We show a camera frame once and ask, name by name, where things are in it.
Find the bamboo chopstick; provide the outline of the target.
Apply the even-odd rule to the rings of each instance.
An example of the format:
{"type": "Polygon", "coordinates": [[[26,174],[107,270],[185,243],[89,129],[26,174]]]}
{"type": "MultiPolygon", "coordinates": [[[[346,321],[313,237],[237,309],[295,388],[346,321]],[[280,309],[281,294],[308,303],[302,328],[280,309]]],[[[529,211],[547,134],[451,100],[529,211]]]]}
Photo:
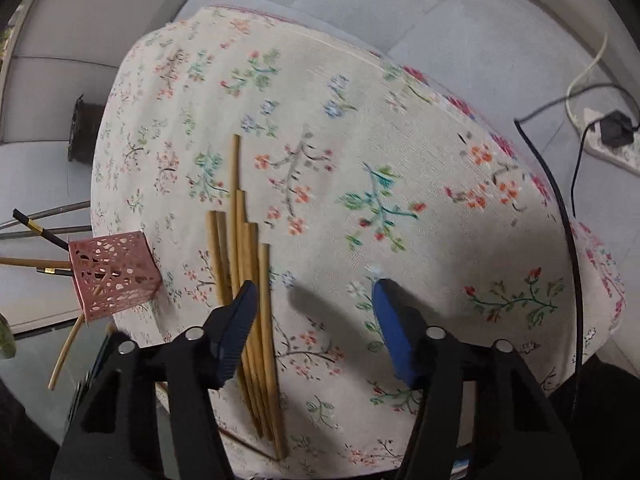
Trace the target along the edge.
{"type": "MultiPolygon", "coordinates": [[[[242,281],[251,281],[255,286],[258,286],[257,277],[257,245],[252,241],[252,228],[250,222],[247,221],[246,216],[246,193],[239,190],[239,206],[238,211],[241,221],[241,278],[242,281]]],[[[250,377],[254,380],[254,393],[255,399],[258,404],[258,415],[262,422],[262,432],[264,437],[272,441],[273,432],[271,428],[269,406],[267,400],[266,389],[266,374],[264,367],[264,358],[262,357],[262,343],[259,337],[259,312],[256,312],[256,316],[250,329],[250,336],[248,336],[246,343],[246,351],[248,359],[250,360],[250,377]]]]}
{"type": "Polygon", "coordinates": [[[221,306],[226,306],[230,304],[233,296],[231,286],[227,280],[226,269],[224,268],[224,255],[222,254],[220,244],[217,211],[209,210],[206,212],[205,226],[209,255],[212,259],[212,274],[216,284],[217,299],[221,306]]]}
{"type": "Polygon", "coordinates": [[[288,456],[283,416],[280,405],[280,389],[276,354],[273,347],[273,327],[271,310],[271,288],[269,281],[269,245],[260,244],[258,252],[259,292],[260,292],[260,330],[262,331],[262,357],[265,363],[267,400],[274,448],[278,460],[288,456]]]}
{"type": "Polygon", "coordinates": [[[284,442],[276,356],[273,348],[269,246],[259,243],[258,225],[254,222],[246,222],[242,234],[244,271],[257,289],[257,312],[250,331],[248,356],[257,382],[258,413],[262,431],[273,443],[276,455],[281,458],[284,455],[284,442]]]}

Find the pink perforated utensil holder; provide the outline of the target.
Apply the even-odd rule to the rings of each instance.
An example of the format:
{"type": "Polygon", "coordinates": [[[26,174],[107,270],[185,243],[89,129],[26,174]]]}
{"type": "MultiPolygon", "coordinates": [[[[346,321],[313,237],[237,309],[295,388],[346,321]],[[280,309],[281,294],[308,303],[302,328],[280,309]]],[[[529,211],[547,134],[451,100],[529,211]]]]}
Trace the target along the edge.
{"type": "Polygon", "coordinates": [[[68,255],[86,323],[151,301],[162,284],[141,231],[76,240],[68,255]]]}

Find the bamboo chopstick longest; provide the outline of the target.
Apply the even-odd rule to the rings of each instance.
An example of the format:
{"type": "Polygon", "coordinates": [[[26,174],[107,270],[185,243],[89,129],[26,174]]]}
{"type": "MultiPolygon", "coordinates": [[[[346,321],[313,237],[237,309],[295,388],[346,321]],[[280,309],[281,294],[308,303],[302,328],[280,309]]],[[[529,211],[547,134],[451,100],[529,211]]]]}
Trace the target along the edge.
{"type": "MultiPolygon", "coordinates": [[[[239,206],[239,190],[240,190],[240,144],[241,137],[234,134],[231,138],[231,155],[230,155],[230,273],[232,292],[236,296],[240,291],[243,281],[241,280],[241,221],[238,211],[239,206]]],[[[254,424],[258,437],[262,437],[262,422],[258,415],[258,404],[254,393],[254,380],[250,377],[250,360],[246,350],[243,350],[241,356],[240,383],[243,396],[247,402],[250,418],[254,424]]]]}

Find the bag of green vegetables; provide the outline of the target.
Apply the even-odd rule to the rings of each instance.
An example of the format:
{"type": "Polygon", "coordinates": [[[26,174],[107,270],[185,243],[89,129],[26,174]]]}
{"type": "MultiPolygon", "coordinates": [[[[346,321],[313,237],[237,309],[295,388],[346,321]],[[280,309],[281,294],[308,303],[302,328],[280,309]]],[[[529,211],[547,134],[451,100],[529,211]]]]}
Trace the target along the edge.
{"type": "Polygon", "coordinates": [[[0,358],[13,359],[16,355],[16,343],[9,322],[0,314],[0,358]]]}

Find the black tipped chopstick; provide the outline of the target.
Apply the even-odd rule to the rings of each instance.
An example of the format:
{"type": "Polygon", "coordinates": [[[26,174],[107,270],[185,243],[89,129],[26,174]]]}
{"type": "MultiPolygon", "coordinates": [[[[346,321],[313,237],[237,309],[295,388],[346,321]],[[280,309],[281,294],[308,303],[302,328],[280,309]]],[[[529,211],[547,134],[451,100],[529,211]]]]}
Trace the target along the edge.
{"type": "Polygon", "coordinates": [[[16,220],[19,224],[26,226],[26,228],[29,228],[32,232],[44,238],[49,243],[58,246],[66,252],[68,251],[68,243],[65,240],[62,240],[61,237],[58,237],[50,230],[43,228],[37,222],[35,222],[35,220],[32,220],[32,218],[26,216],[26,214],[23,214],[18,209],[14,209],[14,211],[12,212],[12,216],[13,219],[16,220]]]}

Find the floral tablecloth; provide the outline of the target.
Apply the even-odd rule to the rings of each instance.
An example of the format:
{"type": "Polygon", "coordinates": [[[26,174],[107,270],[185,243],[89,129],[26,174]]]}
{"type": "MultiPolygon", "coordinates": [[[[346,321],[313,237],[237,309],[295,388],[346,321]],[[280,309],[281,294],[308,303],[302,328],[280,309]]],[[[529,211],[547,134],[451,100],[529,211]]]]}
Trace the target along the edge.
{"type": "Polygon", "coordinates": [[[463,103],[323,32],[209,6],[139,39],[94,155],[98,235],[140,231],[162,274],[118,312],[138,344],[217,305],[205,215],[246,193],[270,247],[282,462],[239,387],[212,396],[245,478],[343,478],[400,464],[420,396],[394,374],[371,304],[390,278],[473,344],[510,340],[544,391],[574,372],[572,268],[544,175],[463,103]]]}

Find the white power strip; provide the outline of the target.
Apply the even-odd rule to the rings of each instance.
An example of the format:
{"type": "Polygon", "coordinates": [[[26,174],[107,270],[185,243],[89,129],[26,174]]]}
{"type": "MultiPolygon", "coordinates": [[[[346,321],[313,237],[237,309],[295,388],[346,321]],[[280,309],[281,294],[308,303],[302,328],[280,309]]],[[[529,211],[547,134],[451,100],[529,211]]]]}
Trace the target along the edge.
{"type": "Polygon", "coordinates": [[[585,140],[585,150],[588,154],[603,159],[606,162],[629,171],[635,176],[640,172],[639,135],[634,134],[634,140],[623,144],[623,138],[610,136],[610,129],[605,129],[602,134],[600,120],[604,115],[591,108],[585,108],[582,112],[582,120],[586,126],[593,122],[585,140]]]}

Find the dark trash bin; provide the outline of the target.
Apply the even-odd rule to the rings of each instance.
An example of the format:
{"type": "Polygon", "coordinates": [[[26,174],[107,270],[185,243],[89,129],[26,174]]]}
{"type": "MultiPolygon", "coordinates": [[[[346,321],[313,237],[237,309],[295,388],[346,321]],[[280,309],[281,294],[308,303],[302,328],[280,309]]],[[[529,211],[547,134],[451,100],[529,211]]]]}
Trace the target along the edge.
{"type": "Polygon", "coordinates": [[[104,105],[86,103],[84,96],[76,100],[67,145],[69,162],[92,165],[104,108],[104,105]]]}

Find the black power adapter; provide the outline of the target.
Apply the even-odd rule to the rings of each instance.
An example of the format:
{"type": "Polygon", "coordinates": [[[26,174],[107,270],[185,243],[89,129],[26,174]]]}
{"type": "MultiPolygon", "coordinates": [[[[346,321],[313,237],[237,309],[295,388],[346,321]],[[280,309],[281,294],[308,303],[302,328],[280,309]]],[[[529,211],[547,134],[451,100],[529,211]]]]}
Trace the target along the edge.
{"type": "Polygon", "coordinates": [[[614,110],[602,118],[600,133],[602,144],[608,148],[622,148],[634,143],[631,119],[620,110],[614,110]]]}

